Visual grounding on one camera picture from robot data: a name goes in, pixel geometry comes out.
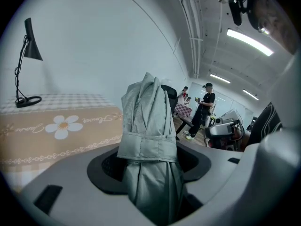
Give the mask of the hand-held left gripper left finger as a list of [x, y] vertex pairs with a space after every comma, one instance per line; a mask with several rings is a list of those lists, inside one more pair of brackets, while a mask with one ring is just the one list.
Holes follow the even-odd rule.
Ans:
[[46, 223], [60, 226], [151, 226], [123, 184], [119, 144], [55, 162], [21, 191]]

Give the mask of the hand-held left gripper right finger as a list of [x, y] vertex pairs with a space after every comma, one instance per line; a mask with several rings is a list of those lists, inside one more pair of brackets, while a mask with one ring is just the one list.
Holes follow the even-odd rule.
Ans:
[[177, 142], [187, 209], [179, 226], [298, 224], [301, 130], [286, 128], [243, 153]]

